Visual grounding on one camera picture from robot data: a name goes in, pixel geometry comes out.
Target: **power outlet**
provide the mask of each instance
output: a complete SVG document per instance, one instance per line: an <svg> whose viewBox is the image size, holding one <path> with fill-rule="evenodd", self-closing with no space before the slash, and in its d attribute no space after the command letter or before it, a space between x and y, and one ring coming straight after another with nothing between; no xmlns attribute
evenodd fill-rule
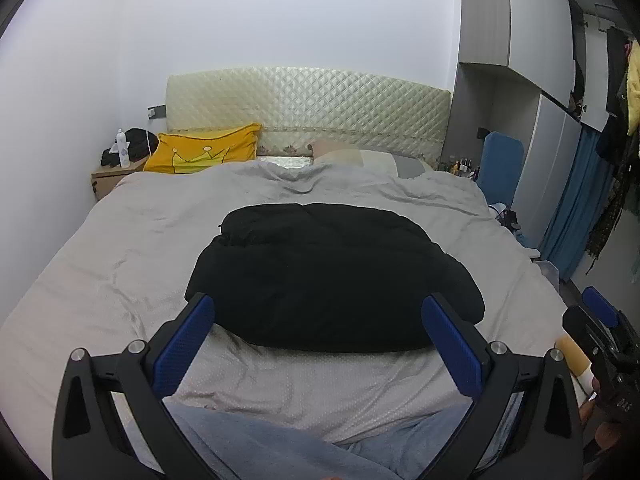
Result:
<svg viewBox="0 0 640 480"><path fill-rule="evenodd" d="M149 119L164 119L166 117L166 105L152 106L146 111Z"/></svg>

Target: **black bag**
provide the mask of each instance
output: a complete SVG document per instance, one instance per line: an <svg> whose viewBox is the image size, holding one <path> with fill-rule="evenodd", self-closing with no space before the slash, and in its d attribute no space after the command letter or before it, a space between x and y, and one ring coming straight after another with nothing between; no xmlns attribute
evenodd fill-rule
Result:
<svg viewBox="0 0 640 480"><path fill-rule="evenodd" d="M251 344L326 352L431 345L422 301L440 292L471 323L482 295L465 267L390 211L267 204L229 213L185 298L204 292L216 323Z"/></svg>
<svg viewBox="0 0 640 480"><path fill-rule="evenodd" d="M149 146L151 146L151 153L153 153L158 147L158 138L153 133L141 128L132 128L125 132L124 135L127 137L127 142L130 142L129 160L131 162L137 162L149 154L149 146L146 144L145 134L149 136ZM102 152L100 165L115 168L120 164L120 156L118 152L109 153L109 149Z"/></svg>

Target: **cable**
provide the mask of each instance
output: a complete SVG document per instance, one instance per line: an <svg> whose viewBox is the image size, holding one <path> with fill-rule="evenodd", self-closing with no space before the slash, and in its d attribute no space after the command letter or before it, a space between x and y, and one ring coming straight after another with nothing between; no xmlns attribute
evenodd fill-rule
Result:
<svg viewBox="0 0 640 480"><path fill-rule="evenodd" d="M149 142L149 134L151 133L149 131L150 129L151 129L151 117L146 119L146 128L145 128L146 147L149 150L149 155L151 155L151 143Z"/></svg>

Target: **pillow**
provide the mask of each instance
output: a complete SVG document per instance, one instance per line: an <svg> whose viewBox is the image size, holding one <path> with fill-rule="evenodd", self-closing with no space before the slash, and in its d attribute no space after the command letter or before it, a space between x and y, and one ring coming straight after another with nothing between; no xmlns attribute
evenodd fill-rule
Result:
<svg viewBox="0 0 640 480"><path fill-rule="evenodd" d="M159 134L158 148L145 164L145 171L196 173L222 162L254 160L261 124L232 130L199 130L193 136Z"/></svg>
<svg viewBox="0 0 640 480"><path fill-rule="evenodd" d="M369 168L399 178L415 178L433 168L411 155L393 153L384 148L360 148L339 140L315 140L310 145L314 164L349 164Z"/></svg>

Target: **wardrobe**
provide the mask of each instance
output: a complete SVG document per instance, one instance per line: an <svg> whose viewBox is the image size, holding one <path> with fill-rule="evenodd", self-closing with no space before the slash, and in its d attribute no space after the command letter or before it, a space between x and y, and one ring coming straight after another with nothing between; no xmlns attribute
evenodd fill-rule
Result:
<svg viewBox="0 0 640 480"><path fill-rule="evenodd" d="M593 9L575 0L462 0L441 160L479 163L483 129L519 139L526 156L512 209L532 246L562 197L580 122L602 131L609 117L606 29L615 23L586 12ZM584 80L579 115L571 99L576 76Z"/></svg>

